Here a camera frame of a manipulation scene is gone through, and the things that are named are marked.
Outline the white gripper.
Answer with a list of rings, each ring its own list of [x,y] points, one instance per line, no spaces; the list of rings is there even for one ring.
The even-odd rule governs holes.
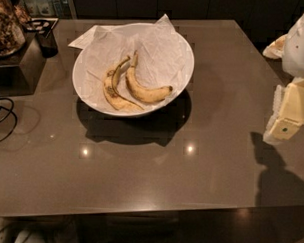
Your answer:
[[[295,78],[286,87],[278,85],[274,93],[273,116],[262,137],[270,145],[291,139],[304,125],[304,79]]]

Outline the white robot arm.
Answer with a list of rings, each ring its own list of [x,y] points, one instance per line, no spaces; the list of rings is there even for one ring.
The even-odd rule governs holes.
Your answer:
[[[264,142],[276,145],[291,139],[304,125],[304,14],[262,54],[280,59],[283,71],[294,78],[285,87],[276,87],[272,115],[262,137]]]

